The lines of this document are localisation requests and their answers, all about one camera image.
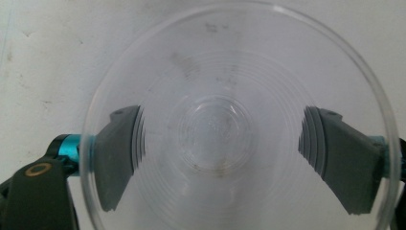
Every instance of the transparent container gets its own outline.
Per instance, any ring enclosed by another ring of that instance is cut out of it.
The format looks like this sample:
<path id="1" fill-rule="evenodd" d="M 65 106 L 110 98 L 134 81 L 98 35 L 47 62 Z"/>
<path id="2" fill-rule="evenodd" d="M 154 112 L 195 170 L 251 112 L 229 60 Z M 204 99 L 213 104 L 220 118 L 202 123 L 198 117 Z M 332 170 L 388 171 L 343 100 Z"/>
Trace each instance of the transparent container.
<path id="1" fill-rule="evenodd" d="M 304 130 L 327 130 L 312 108 L 384 143 L 376 186 L 328 182 L 334 167 L 371 180 L 358 158 L 304 154 Z M 129 136 L 101 135 L 123 114 Z M 80 153 L 97 229 L 385 229 L 398 186 L 393 112 L 371 69 L 321 23 L 265 3 L 190 9 L 140 36 L 94 96 Z M 371 207 L 348 210 L 334 189 L 347 184 Z"/>

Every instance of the white tabletop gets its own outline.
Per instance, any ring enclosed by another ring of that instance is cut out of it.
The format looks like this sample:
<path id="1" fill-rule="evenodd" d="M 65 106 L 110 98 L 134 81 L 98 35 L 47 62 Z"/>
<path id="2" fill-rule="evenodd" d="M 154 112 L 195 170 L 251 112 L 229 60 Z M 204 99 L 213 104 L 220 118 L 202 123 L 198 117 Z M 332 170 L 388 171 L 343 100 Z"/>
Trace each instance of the white tabletop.
<path id="1" fill-rule="evenodd" d="M 81 133 L 113 61 L 136 35 L 205 0 L 0 1 L 0 181 L 42 156 L 54 137 Z M 276 0 L 341 35 L 370 65 L 406 138 L 406 2 Z M 81 229 L 92 229 L 70 178 Z"/>

